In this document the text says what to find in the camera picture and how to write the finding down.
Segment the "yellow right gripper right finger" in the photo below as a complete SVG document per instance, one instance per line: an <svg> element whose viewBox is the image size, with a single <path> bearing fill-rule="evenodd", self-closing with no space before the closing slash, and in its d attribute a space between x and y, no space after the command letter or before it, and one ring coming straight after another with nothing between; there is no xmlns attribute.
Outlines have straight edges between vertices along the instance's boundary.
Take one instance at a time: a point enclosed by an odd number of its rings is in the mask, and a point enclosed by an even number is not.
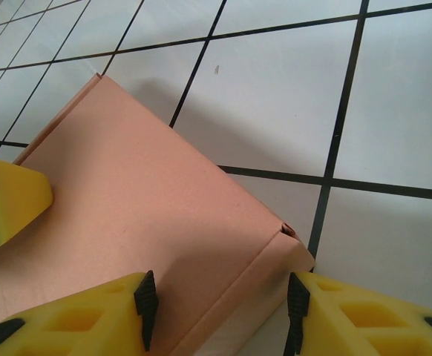
<svg viewBox="0 0 432 356"><path fill-rule="evenodd" d="M432 355L432 309L311 272L287 289L285 355Z"/></svg>

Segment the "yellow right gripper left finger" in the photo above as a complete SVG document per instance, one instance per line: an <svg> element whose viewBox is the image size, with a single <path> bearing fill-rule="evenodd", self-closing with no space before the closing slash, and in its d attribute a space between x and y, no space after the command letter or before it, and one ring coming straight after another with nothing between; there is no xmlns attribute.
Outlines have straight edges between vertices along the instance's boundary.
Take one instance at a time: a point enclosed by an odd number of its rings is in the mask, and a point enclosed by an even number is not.
<svg viewBox="0 0 432 356"><path fill-rule="evenodd" d="M0 322L0 355L147 355L159 299L152 271L103 283Z"/></svg>

